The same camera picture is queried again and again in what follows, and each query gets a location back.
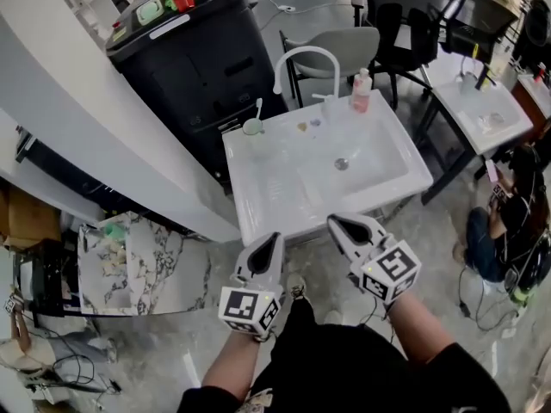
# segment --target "drain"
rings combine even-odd
[[[337,170],[345,171],[348,168],[348,159],[340,157],[335,161],[335,167],[337,168]]]

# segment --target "sink basin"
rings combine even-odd
[[[331,213],[364,213],[427,189],[432,177],[378,90],[366,114],[349,97],[263,122],[263,133],[223,136],[244,245],[272,231],[315,231]]]
[[[479,155],[532,128],[526,113],[501,83],[465,95],[460,83],[453,82],[435,87],[433,93]]]

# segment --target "pink soap bottle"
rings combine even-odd
[[[352,108],[359,114],[364,114],[368,111],[372,83],[373,80],[369,76],[369,71],[364,67],[360,69],[359,74],[354,76],[351,97]]]

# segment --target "black trash bin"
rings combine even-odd
[[[165,9],[141,26],[136,0],[115,24],[106,53],[115,68],[222,184],[229,183],[221,133],[256,114],[287,112],[272,91],[274,70],[251,0],[195,0],[184,14]]]

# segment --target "small bottle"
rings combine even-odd
[[[543,81],[543,76],[545,75],[545,64],[540,63],[539,65],[540,70],[534,75],[534,82],[539,83],[540,81]]]
[[[359,114],[364,114],[369,107],[369,94],[371,93],[371,84],[373,80],[369,76],[369,71],[364,67],[360,73],[354,76],[354,86],[352,89],[352,108]]]

